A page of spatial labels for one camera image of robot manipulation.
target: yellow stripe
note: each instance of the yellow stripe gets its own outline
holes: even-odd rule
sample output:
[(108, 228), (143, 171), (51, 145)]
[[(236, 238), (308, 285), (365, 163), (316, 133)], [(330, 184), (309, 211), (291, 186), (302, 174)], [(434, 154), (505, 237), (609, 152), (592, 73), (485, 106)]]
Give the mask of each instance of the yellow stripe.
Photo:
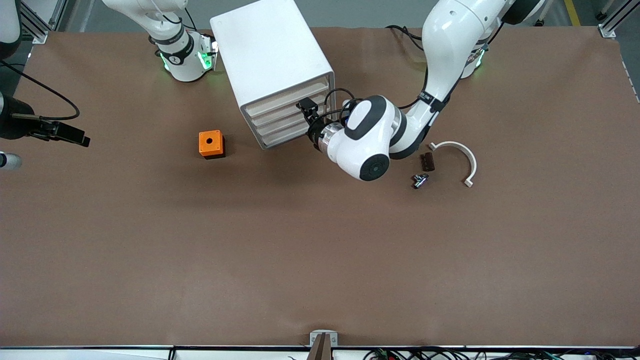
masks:
[(569, 19), (571, 19), (572, 26), (580, 26), (580, 19), (578, 19), (578, 13), (575, 11), (575, 6), (572, 0), (564, 0), (566, 6), (566, 12), (569, 13)]

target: white box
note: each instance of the white box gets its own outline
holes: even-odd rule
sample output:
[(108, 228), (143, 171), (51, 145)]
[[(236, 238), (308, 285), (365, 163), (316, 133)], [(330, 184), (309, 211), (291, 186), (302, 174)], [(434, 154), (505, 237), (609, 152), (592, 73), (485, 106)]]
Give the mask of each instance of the white box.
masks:
[[(293, 0), (260, 0), (211, 18), (231, 87), (263, 149), (307, 132), (296, 108), (322, 103), (335, 87), (333, 69)], [(335, 109), (335, 94), (328, 103)]]

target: floor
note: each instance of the floor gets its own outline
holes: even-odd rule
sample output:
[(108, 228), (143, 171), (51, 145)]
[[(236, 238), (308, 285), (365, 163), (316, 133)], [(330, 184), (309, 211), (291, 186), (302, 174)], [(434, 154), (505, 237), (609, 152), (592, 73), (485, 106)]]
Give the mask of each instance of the floor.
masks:
[[(246, 5), (254, 0), (191, 0), (189, 9), (198, 28), (208, 28), (209, 19), (215, 15)], [(617, 7), (620, 0), (612, 6)], [(297, 0), (300, 11), (312, 27), (339, 26), (345, 28), (381, 28), (390, 24), (419, 28), (436, 0)], [(572, 0), (555, 0), (545, 17), (545, 26), (571, 26), (572, 20), (565, 3)], [(602, 8), (605, 0), (573, 0), (579, 22), (583, 26), (596, 25), (593, 14)], [(66, 31), (142, 31), (132, 20), (107, 8), (101, 0), (77, 0), (71, 8)], [(538, 16), (532, 17), (521, 26), (532, 26)], [(617, 30), (623, 59), (630, 79), (640, 84), (640, 12), (630, 16)], [(24, 63), (30, 44), (24, 44), (20, 51), (10, 58), (11, 62)], [(0, 91), (12, 94), (17, 86), (17, 77), (0, 67)]]

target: orange cube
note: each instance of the orange cube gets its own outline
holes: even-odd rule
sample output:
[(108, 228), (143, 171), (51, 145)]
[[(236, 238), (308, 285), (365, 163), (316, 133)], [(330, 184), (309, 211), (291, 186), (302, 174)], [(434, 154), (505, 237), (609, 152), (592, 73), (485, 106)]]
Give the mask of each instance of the orange cube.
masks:
[(222, 136), (220, 130), (203, 131), (198, 135), (198, 150), (203, 158), (218, 159), (224, 158), (225, 153), (225, 137)]

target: brown tabletop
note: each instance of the brown tabletop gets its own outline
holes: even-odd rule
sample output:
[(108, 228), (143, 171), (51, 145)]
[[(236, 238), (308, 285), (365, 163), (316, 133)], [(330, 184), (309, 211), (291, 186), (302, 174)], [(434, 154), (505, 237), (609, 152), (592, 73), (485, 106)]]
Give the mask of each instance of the brown tabletop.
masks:
[[(415, 98), (388, 29), (315, 29), (337, 84)], [(224, 72), (179, 83), (144, 33), (51, 33), (26, 72), (88, 149), (2, 141), (0, 345), (637, 345), (640, 106), (595, 28), (508, 28), (418, 154), (350, 178), (306, 138), (260, 150)], [(42, 115), (71, 109), (36, 85)], [(199, 131), (228, 157), (203, 160)]]

